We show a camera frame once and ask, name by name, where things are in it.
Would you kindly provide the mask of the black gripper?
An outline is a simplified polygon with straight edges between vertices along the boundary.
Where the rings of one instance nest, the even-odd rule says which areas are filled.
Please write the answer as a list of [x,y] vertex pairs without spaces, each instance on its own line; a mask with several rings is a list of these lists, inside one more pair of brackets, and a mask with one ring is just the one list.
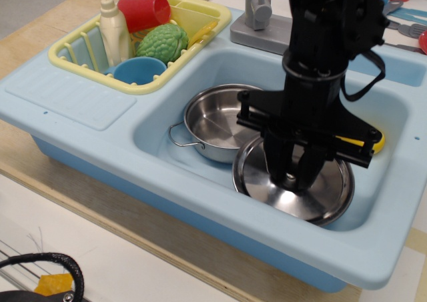
[[362,89],[348,95],[343,74],[331,77],[287,74],[281,91],[239,93],[238,123],[261,133],[267,171],[276,183],[286,179],[294,146],[303,147],[296,188],[306,190],[314,184],[326,161],[341,159],[361,167],[369,166],[372,157],[340,157],[332,145],[336,133],[373,127],[347,110],[341,101],[345,97],[354,102],[366,92]]

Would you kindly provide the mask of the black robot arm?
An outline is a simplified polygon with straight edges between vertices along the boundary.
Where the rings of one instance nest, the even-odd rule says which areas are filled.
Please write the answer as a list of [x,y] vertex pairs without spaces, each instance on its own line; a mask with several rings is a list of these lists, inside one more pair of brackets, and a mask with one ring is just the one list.
[[362,55],[377,66],[373,52],[384,43],[388,20],[382,0],[289,0],[292,32],[282,66],[282,91],[238,94],[238,123],[259,131],[272,181],[292,191],[310,188],[324,163],[341,159],[362,167],[370,164],[381,132],[350,113],[342,99],[361,99],[368,89],[349,94],[348,64]]

